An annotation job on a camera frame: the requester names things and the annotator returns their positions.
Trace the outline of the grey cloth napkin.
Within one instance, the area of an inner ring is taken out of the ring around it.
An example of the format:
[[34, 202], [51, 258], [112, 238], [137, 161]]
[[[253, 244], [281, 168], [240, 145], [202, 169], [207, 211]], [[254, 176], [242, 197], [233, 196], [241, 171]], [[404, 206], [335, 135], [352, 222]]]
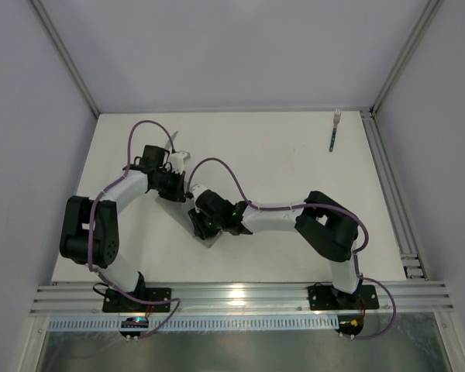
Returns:
[[195, 234], [195, 228], [191, 221], [191, 218], [188, 215], [188, 211], [195, 209], [194, 201], [187, 199], [184, 203], [168, 201], [164, 198], [158, 196], [156, 198], [156, 203], [180, 226], [182, 226], [185, 231], [190, 235], [194, 240], [199, 242], [201, 245], [206, 248], [211, 248], [221, 237], [222, 232], [216, 232], [214, 236], [207, 237], [202, 239], [200, 236]]

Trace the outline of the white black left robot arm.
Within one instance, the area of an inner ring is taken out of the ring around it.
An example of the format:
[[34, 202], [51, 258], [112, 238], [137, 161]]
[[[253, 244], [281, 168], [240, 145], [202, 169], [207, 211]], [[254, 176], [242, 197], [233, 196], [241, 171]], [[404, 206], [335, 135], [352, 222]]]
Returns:
[[146, 145], [143, 155], [95, 197], [67, 200], [60, 255], [86, 266], [111, 289], [138, 303], [147, 300], [144, 276], [119, 254], [119, 214], [148, 191], [170, 202], [185, 202], [185, 164], [191, 155]]

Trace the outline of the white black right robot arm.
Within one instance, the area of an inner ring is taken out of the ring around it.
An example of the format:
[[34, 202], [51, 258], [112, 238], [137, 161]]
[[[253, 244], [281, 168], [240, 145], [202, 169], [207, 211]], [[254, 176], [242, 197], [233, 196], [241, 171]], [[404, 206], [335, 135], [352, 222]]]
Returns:
[[236, 204], [198, 185], [187, 197], [193, 201], [188, 217], [193, 234], [212, 243], [222, 233], [233, 236], [264, 232], [297, 233], [318, 255], [327, 259], [332, 273], [332, 296], [342, 307], [360, 300], [362, 280], [357, 273], [353, 244], [358, 221], [350, 211], [319, 191], [290, 205]]

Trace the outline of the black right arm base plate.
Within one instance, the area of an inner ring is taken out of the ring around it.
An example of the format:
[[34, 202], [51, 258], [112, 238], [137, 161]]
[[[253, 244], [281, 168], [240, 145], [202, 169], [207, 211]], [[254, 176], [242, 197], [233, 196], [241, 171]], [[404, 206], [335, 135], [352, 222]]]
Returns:
[[356, 291], [348, 294], [332, 285], [315, 283], [307, 287], [309, 307], [313, 311], [376, 310], [380, 308], [373, 285], [359, 283]]

